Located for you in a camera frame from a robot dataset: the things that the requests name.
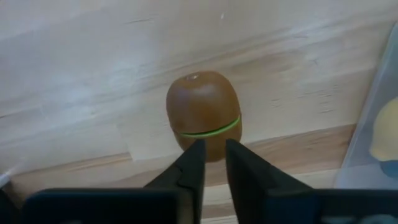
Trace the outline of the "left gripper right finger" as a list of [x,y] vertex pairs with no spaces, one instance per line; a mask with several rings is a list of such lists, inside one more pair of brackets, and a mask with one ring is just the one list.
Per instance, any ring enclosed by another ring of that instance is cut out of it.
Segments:
[[232,139],[226,167],[239,223],[313,222],[312,188]]

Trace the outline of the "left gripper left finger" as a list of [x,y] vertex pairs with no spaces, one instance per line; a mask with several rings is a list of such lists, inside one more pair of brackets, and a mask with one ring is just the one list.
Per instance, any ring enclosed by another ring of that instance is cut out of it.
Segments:
[[148,223],[201,222],[206,146],[196,140],[166,170],[145,185],[155,191]]

